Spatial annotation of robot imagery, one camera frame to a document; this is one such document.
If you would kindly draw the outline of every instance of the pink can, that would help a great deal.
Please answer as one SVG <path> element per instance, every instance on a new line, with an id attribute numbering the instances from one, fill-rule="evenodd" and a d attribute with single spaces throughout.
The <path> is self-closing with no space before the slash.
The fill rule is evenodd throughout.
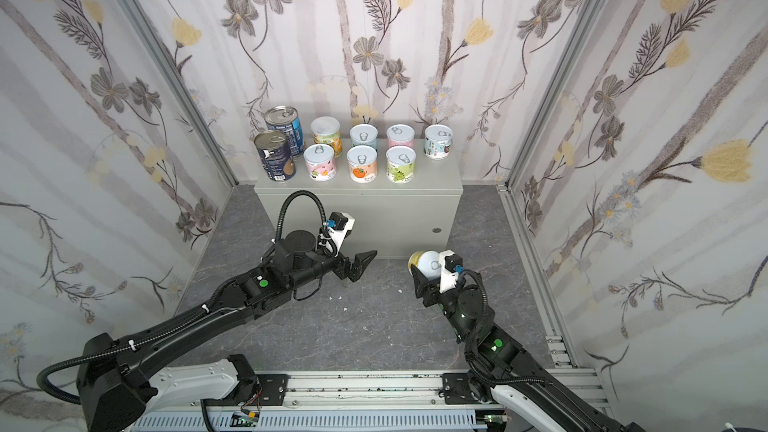
<path id="1" fill-rule="evenodd" d="M 306 169 L 310 177 L 322 182 L 331 180 L 336 175 L 336 158 L 333 148 L 328 144 L 315 144 L 304 150 Z"/>
<path id="2" fill-rule="evenodd" d="M 413 138 L 415 136 L 416 132 L 414 132 L 413 127 L 406 124 L 397 124 L 386 130 L 389 147 L 405 146 L 413 149 Z"/>

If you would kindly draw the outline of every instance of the held can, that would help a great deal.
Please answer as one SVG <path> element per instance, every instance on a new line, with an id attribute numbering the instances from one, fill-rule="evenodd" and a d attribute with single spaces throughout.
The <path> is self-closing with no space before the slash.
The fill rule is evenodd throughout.
<path id="1" fill-rule="evenodd" d="M 280 130 L 267 130 L 254 139 L 266 174 L 276 182 L 293 177 L 296 167 L 290 154 L 288 138 Z"/>
<path id="2" fill-rule="evenodd" d="M 386 151 L 386 177 L 395 184 L 410 182 L 416 168 L 416 151 L 394 146 Z"/>
<path id="3" fill-rule="evenodd" d="M 429 126 L 424 131 L 424 153 L 429 158 L 446 158 L 451 150 L 453 131 L 443 124 Z"/>
<path id="4" fill-rule="evenodd" d="M 271 130 L 280 130 L 288 137 L 290 154 L 294 157 L 304 152 L 304 135 L 299 122 L 299 111 L 291 106 L 277 106 L 264 114 L 266 126 Z"/>
<path id="5" fill-rule="evenodd" d="M 368 146 L 376 149 L 379 131 L 370 124 L 358 124 L 350 129 L 350 138 L 352 139 L 352 147 Z"/>
<path id="6" fill-rule="evenodd" d="M 333 148 L 328 144 L 315 144 L 304 151 L 306 169 L 310 171 L 310 177 L 318 182 L 331 180 L 336 175 L 336 158 Z"/>
<path id="7" fill-rule="evenodd" d="M 376 178 L 376 150 L 370 146 L 354 146 L 346 153 L 350 163 L 350 177 L 355 182 L 370 182 Z"/>
<path id="8" fill-rule="evenodd" d="M 389 147 L 406 146 L 413 149 L 413 137 L 416 135 L 413 127 L 406 124 L 397 124 L 386 130 L 386 138 Z"/>
<path id="9" fill-rule="evenodd" d="M 341 155 L 341 124 L 333 117 L 318 117 L 310 125 L 315 144 L 328 144 L 336 157 Z"/>

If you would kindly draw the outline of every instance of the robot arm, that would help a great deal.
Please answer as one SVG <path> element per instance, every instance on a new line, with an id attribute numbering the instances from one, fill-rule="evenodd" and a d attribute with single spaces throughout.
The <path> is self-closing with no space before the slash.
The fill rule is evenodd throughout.
<path id="1" fill-rule="evenodd" d="M 592 408 L 496 325 L 480 274 L 465 269 L 461 257 L 447 251 L 440 254 L 439 263 L 440 277 L 429 280 L 415 265 L 411 274 L 416 298 L 423 299 L 425 307 L 437 304 L 453 326 L 456 341 L 465 342 L 471 370 L 446 391 L 447 404 L 462 396 L 472 398 L 469 403 L 495 400 L 541 431 L 643 432 L 634 423 L 625 427 Z M 467 277 L 474 284 L 467 284 Z"/>
<path id="2" fill-rule="evenodd" d="M 297 196 L 310 196 L 317 203 L 322 219 L 320 233 L 294 231 L 282 238 L 283 216 Z M 243 356 L 192 367 L 167 366 L 203 342 L 264 316 L 292 297 L 311 297 L 314 292 L 298 298 L 296 290 L 318 279 L 317 292 L 328 272 L 340 279 L 359 280 L 376 251 L 357 254 L 354 260 L 339 253 L 353 224 L 351 216 L 338 212 L 326 220 L 317 197 L 311 192 L 294 192 L 283 204 L 274 244 L 261 264 L 225 280 L 205 303 L 166 322 L 117 340 L 108 334 L 92 338 L 80 358 L 44 369 L 38 375 L 38 385 L 56 398 L 80 404 L 88 429 L 100 432 L 120 431 L 147 409 L 188 398 L 248 398 L 257 379 Z M 48 380 L 53 372 L 75 366 L 79 366 L 79 396 L 56 388 Z"/>

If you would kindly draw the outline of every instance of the white can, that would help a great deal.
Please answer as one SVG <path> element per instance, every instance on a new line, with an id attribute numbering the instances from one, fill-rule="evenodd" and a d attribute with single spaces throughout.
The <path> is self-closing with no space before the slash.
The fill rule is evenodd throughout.
<path id="1" fill-rule="evenodd" d="M 424 131 L 424 154 L 429 158 L 446 158 L 451 150 L 453 130 L 443 124 L 429 126 Z"/>
<path id="2" fill-rule="evenodd" d="M 413 138 L 416 136 L 413 127 L 406 124 L 396 124 L 386 130 L 389 147 L 406 146 L 413 149 Z"/>
<path id="3" fill-rule="evenodd" d="M 340 128 L 341 124 L 333 117 L 318 117 L 310 124 L 315 144 L 328 144 L 333 148 L 336 157 L 341 155 Z"/>
<path id="4" fill-rule="evenodd" d="M 350 139 L 352 139 L 352 147 L 368 146 L 376 149 L 379 130 L 370 124 L 358 124 L 350 129 Z"/>
<path id="5" fill-rule="evenodd" d="M 319 182 L 331 180 L 336 175 L 336 158 L 333 148 L 328 144 L 307 147 L 304 150 L 304 162 L 310 177 Z"/>
<path id="6" fill-rule="evenodd" d="M 354 146 L 346 153 L 346 160 L 350 163 L 350 177 L 355 182 L 370 182 L 376 178 L 378 165 L 376 164 L 376 150 L 370 146 Z"/>
<path id="7" fill-rule="evenodd" d="M 394 146 L 386 151 L 386 177 L 395 184 L 410 182 L 416 169 L 416 151 Z"/>

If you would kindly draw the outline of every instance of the light blue can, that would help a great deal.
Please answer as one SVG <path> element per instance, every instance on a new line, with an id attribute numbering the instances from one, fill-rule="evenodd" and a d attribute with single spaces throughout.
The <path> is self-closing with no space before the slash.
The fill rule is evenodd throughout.
<path id="1" fill-rule="evenodd" d="M 379 130 L 370 124 L 358 124 L 350 129 L 350 138 L 352 147 L 368 146 L 376 148 L 376 141 L 379 139 Z"/>
<path id="2" fill-rule="evenodd" d="M 429 158 L 440 159 L 448 157 L 453 141 L 453 130 L 443 124 L 429 126 L 424 131 L 424 154 Z"/>

